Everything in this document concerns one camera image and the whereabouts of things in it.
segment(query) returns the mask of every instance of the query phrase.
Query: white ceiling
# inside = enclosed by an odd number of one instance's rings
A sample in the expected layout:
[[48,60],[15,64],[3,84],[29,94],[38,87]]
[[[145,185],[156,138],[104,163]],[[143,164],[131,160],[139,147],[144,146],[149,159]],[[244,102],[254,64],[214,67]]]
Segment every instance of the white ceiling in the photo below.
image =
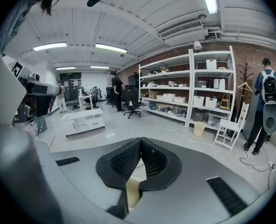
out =
[[[29,64],[48,59],[54,67],[91,65],[123,69],[138,60],[194,40],[212,40],[209,31],[219,27],[218,39],[261,43],[276,49],[276,19],[263,0],[217,0],[218,14],[209,15],[204,0],[102,0],[87,7],[86,0],[60,0],[52,16],[30,10],[5,54]],[[204,28],[166,39],[159,32],[181,22],[202,20]],[[67,42],[66,48],[33,51],[34,46]],[[103,43],[128,50],[121,53],[95,48]]]

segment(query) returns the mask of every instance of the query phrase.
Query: air conditioning vent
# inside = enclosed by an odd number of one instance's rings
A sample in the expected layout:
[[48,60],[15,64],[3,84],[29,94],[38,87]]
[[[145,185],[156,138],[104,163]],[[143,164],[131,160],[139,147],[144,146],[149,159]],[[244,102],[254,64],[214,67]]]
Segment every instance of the air conditioning vent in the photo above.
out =
[[220,177],[208,179],[207,183],[232,216],[247,207],[242,199]]
[[174,35],[176,33],[181,33],[183,31],[186,32],[187,30],[190,30],[190,29],[194,30],[194,28],[202,28],[202,27],[203,27],[202,22],[200,20],[192,21],[192,22],[177,25],[171,29],[165,30],[164,32],[161,32],[159,36],[163,39],[168,36]]

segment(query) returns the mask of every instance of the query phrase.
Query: black shirt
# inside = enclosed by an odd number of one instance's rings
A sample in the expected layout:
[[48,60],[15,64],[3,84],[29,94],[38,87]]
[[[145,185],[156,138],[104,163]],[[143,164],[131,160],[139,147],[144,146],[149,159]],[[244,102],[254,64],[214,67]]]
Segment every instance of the black shirt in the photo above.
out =
[[118,78],[118,77],[113,77],[112,78],[112,86],[115,86],[116,85],[116,92],[117,93],[121,93],[121,85],[123,83],[121,82],[121,80]]

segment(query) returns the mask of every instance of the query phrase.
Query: person in beige pants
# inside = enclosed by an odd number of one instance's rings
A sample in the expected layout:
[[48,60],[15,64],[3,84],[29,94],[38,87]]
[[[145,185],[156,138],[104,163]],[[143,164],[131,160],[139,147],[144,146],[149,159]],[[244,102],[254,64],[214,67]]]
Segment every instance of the person in beige pants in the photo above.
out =
[[65,105],[65,99],[64,99],[64,86],[62,85],[61,81],[58,81],[58,84],[60,85],[62,92],[59,96],[57,96],[58,104],[59,104],[59,113],[66,112],[67,106]]

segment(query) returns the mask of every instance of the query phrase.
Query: white folding chair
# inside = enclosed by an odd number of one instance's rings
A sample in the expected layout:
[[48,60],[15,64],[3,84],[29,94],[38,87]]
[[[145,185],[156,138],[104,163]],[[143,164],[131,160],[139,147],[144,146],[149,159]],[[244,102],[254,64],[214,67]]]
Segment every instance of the white folding chair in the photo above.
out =
[[[248,113],[248,108],[249,108],[249,104],[245,104],[245,102],[242,104],[242,108],[241,108],[241,115],[239,117],[239,120],[237,121],[237,123],[229,121],[229,120],[225,120],[225,119],[221,119],[220,121],[220,126],[216,135],[216,138],[214,139],[214,144],[221,144],[222,146],[225,146],[227,148],[229,148],[229,150],[231,151],[231,149],[233,148],[233,146],[235,145],[237,138],[240,135],[240,132],[242,130],[242,127],[244,125],[247,113]],[[232,135],[232,137],[230,138],[229,136],[226,136],[227,130],[230,129],[232,131],[234,131],[234,134]],[[222,137],[223,138],[223,142],[218,141],[218,137]],[[230,140],[230,143],[232,143],[232,145],[228,145],[225,143],[226,140]]]

